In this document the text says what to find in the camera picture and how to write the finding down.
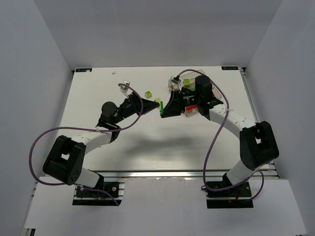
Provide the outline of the green lego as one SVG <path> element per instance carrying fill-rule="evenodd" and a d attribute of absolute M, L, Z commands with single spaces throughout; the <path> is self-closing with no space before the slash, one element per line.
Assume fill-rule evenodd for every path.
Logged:
<path fill-rule="evenodd" d="M 163 114 L 163 112 L 164 112 L 164 105 L 163 105 L 163 101 L 160 101 L 160 115 L 162 115 Z"/>

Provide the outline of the red long lego brick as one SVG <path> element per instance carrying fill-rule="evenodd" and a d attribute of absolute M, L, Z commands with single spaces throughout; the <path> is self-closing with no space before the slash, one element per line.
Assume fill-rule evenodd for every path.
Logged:
<path fill-rule="evenodd" d="M 187 107 L 186 107 L 186 110 L 187 110 L 187 111 L 190 111 L 190 110 L 193 110 L 193 109 L 195 109 L 195 108 L 197 108 L 197 105 L 187 106 Z"/>

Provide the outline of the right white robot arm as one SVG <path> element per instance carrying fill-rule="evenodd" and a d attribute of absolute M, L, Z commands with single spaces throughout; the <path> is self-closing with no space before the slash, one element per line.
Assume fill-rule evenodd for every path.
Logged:
<path fill-rule="evenodd" d="M 204 184 L 212 192 L 227 191 L 243 184 L 262 166 L 279 157 L 279 149 L 270 123 L 254 122 L 229 107 L 227 98 L 218 99 L 213 93 L 214 82 L 206 75 L 195 78 L 194 90 L 182 86 L 179 77 L 169 81 L 172 87 L 168 103 L 160 113 L 162 118 L 180 116 L 186 107 L 197 106 L 198 112 L 227 129 L 239 140 L 240 161 L 223 175 L 218 187 Z"/>

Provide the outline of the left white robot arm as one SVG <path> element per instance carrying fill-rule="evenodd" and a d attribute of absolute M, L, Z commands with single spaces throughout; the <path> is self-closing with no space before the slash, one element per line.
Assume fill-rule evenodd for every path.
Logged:
<path fill-rule="evenodd" d="M 120 133 L 118 126 L 120 121 L 133 114 L 144 115 L 158 107 L 158 102 L 140 99 L 132 94 L 119 107 L 111 101 L 104 103 L 97 127 L 111 131 L 87 132 L 76 137 L 58 136 L 44 162 L 44 173 L 67 185 L 78 184 L 101 189 L 104 178 L 96 172 L 83 168 L 85 155 L 114 142 Z"/>

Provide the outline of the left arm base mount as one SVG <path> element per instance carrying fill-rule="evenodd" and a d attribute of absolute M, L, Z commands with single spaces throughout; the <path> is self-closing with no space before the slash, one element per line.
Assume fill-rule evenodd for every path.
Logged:
<path fill-rule="evenodd" d="M 123 199 L 125 183 L 102 177 L 96 188 L 78 185 L 75 187 L 73 206 L 118 207 Z"/>

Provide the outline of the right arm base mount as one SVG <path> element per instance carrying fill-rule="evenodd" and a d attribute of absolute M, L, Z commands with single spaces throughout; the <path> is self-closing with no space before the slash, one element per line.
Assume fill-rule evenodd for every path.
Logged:
<path fill-rule="evenodd" d="M 207 209 L 253 208 L 252 191 L 247 181 L 234 186 L 227 173 L 221 181 L 207 181 L 205 177 L 203 180 L 201 190 L 206 193 Z"/>

